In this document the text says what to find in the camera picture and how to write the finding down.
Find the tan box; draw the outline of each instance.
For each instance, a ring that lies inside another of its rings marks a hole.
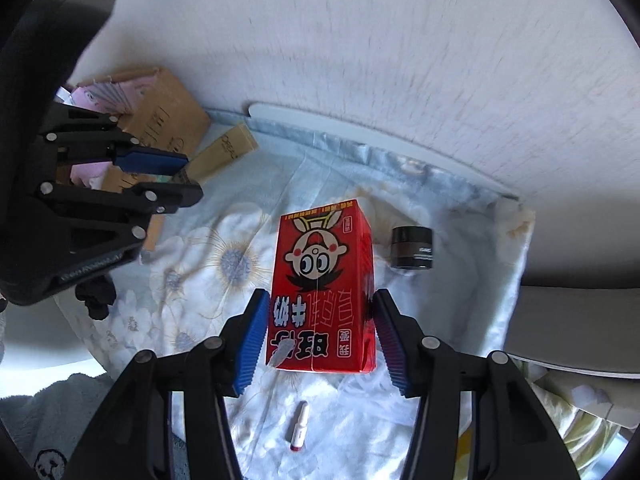
[[[144,76],[154,76],[153,85],[146,90],[144,98],[133,115],[124,115],[118,126],[137,137],[142,146],[193,155],[210,118],[200,107],[178,78],[165,68],[143,68],[128,70],[101,78],[92,78],[78,83],[87,87],[95,83],[119,83]],[[102,184],[105,191],[122,192],[126,187],[139,182],[155,181],[156,177],[144,174],[126,174],[120,168],[109,168]],[[149,224],[144,248],[152,251],[162,230],[163,217],[154,215]]]
[[[201,186],[234,160],[258,149],[246,124],[236,124],[194,156],[174,177],[174,182],[197,182]]]

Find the white flower pattern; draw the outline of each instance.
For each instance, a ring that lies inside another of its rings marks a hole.
[[[152,314],[147,308],[138,308],[136,293],[128,290],[124,297],[120,296],[114,305],[116,312],[111,313],[113,322],[111,332],[127,348],[142,350],[149,346],[152,336]]]
[[[118,339],[108,320],[109,317],[103,321],[94,321],[88,340],[96,360],[115,378],[127,367],[136,354],[136,349],[127,347],[124,339]]]
[[[189,351],[242,312],[254,289],[270,288],[275,233],[258,206],[231,206],[211,227],[174,236],[150,256],[162,354]]]

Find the screw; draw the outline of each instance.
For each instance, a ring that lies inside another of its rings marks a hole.
[[[42,184],[40,184],[40,192],[43,195],[48,195],[49,193],[51,193],[53,191],[53,184],[50,182],[43,182]]]
[[[131,228],[131,234],[133,234],[138,240],[144,240],[146,238],[146,231],[139,225],[135,225]]]
[[[144,364],[151,361],[151,358],[154,356],[154,353],[151,350],[141,350],[138,352],[134,359],[137,363]]]
[[[423,337],[422,346],[428,348],[429,350],[435,350],[438,346],[440,346],[440,340],[432,335]]]
[[[504,352],[494,352],[491,354],[491,359],[494,363],[499,365],[505,365],[509,361],[509,357]]]
[[[217,350],[222,346],[222,338],[217,335],[204,340],[204,348],[209,350]]]

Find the cardboard box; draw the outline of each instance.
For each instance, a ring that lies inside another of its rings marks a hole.
[[[97,111],[109,113],[106,109],[98,109],[103,106],[112,107],[114,112],[131,111],[120,117],[118,126],[137,137],[142,146],[191,156],[210,125],[207,113],[178,78],[165,68],[119,72],[83,81],[77,86],[88,92],[90,98],[93,98],[91,92],[100,97],[89,100],[87,104],[79,104],[83,107],[88,108],[88,105],[95,103],[94,109]],[[135,105],[130,104],[133,101],[130,92],[134,92],[136,97]],[[155,180],[154,176],[126,174],[112,167],[107,170],[102,189],[122,192],[124,188],[139,182]],[[160,215],[154,215],[151,219],[144,245],[146,250],[155,248],[162,231],[162,221]]]
[[[193,157],[172,178],[172,182],[197,182],[201,186],[234,160],[258,149],[258,143],[246,124],[236,124],[226,134]]]
[[[291,340],[287,348],[292,350],[282,355],[277,368],[372,371],[376,367],[375,331],[369,317],[373,286],[371,229],[357,201],[282,216],[267,362],[283,340]]]

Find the light blue bedsheet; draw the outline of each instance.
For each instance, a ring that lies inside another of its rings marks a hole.
[[[60,306],[90,351],[116,377],[140,349],[186,351],[243,311],[255,287],[270,288],[279,217],[357,198],[374,238],[376,287],[424,332],[478,355],[501,348],[533,228],[532,212],[427,164],[320,132],[211,112],[207,146],[245,121],[260,149],[204,186],[204,199],[168,216],[160,243],[113,273],[118,300],[93,322],[79,303]],[[433,270],[388,265],[391,229],[434,229]],[[417,402],[390,384],[382,353],[369,375],[267,368],[227,402],[247,478],[393,479],[401,472]],[[183,435],[180,399],[175,431]],[[286,437],[299,403],[311,416],[305,448]],[[470,416],[468,399],[463,421]]]

